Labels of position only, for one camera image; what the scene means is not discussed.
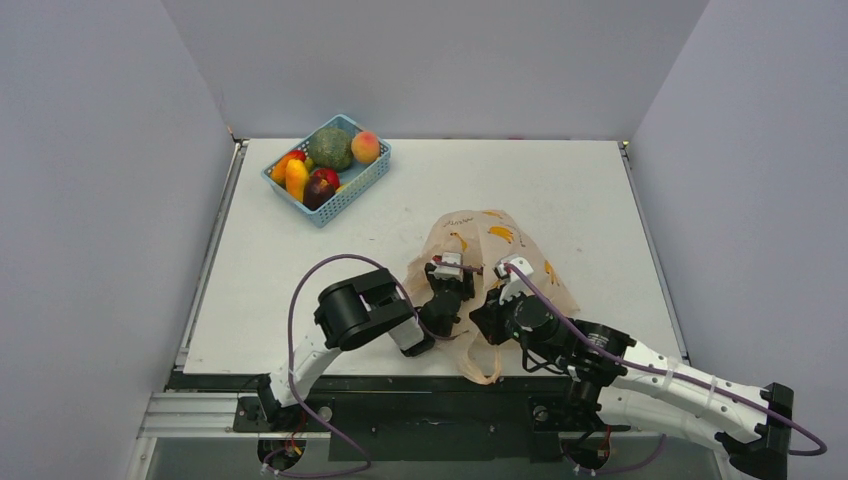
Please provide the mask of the fake peach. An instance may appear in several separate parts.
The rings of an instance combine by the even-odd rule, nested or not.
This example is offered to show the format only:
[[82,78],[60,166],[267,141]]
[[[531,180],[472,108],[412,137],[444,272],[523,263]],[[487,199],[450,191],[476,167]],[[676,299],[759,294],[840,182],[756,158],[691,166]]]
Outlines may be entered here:
[[351,152],[357,162],[370,165],[381,156],[380,140],[372,131],[361,131],[353,137]]

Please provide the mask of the small orange fake fruit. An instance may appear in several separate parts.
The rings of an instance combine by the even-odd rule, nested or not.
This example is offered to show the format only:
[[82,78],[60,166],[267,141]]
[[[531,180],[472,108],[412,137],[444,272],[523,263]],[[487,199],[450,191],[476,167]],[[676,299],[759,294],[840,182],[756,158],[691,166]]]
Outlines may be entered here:
[[303,161],[292,159],[287,162],[284,174],[285,190],[296,201],[303,202],[309,179],[310,172]]

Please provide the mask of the orange fake mango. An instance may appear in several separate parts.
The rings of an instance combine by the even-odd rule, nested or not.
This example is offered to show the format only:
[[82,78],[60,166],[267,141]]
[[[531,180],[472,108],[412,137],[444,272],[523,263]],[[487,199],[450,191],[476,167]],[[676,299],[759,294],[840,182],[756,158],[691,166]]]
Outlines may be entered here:
[[284,174],[285,174],[286,164],[289,160],[292,160],[292,159],[298,159],[298,160],[301,160],[305,163],[307,157],[306,157],[306,154],[302,150],[299,150],[299,149],[292,150],[289,153],[286,153],[285,155],[283,155],[277,161],[277,163],[274,165],[274,167],[272,168],[271,173],[270,173],[270,178],[276,184],[278,184],[280,186],[285,186]]

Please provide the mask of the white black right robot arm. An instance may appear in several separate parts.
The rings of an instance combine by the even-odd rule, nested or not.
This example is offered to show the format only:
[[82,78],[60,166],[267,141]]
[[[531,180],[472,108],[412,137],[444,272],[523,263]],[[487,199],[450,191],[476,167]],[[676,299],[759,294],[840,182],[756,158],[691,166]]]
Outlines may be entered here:
[[489,344],[519,344],[525,371],[566,376],[564,413],[578,427],[653,430],[722,453],[756,479],[788,476],[789,387],[731,382],[608,326],[563,323],[537,296],[502,301],[491,290],[469,318]]

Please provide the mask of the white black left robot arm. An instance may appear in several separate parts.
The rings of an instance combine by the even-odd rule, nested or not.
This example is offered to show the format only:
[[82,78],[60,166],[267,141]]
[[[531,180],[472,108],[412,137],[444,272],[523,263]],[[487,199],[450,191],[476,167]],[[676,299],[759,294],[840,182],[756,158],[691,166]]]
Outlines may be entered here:
[[451,340],[462,303],[475,296],[475,271],[461,267],[460,261],[459,254],[444,253],[425,264],[433,296],[421,307],[410,304],[386,268],[325,288],[318,296],[313,328],[290,347],[280,368],[260,377],[260,418],[275,430],[291,427],[298,404],[334,360],[384,334],[406,357],[427,352],[438,340]]

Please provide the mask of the red fake tomato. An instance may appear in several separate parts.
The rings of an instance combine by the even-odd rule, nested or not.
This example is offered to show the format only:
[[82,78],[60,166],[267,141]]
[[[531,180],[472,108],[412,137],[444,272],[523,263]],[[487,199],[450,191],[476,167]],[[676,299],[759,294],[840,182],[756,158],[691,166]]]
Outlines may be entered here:
[[334,190],[341,185],[337,172],[331,168],[318,168],[313,171],[312,176],[327,181]]

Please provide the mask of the light blue perforated basket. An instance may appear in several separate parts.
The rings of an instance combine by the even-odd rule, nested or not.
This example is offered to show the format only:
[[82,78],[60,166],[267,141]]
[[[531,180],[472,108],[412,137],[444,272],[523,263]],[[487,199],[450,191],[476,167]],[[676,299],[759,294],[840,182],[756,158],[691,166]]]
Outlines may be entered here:
[[317,227],[334,219],[389,170],[391,147],[338,114],[261,173],[274,193]]

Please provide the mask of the green netted melon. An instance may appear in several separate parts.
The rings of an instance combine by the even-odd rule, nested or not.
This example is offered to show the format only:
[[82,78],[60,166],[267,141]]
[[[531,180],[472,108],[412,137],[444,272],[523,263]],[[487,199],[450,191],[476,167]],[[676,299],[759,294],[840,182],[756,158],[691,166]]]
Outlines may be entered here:
[[307,145],[307,157],[320,168],[345,171],[353,163],[353,136],[338,127],[322,127],[315,131]]

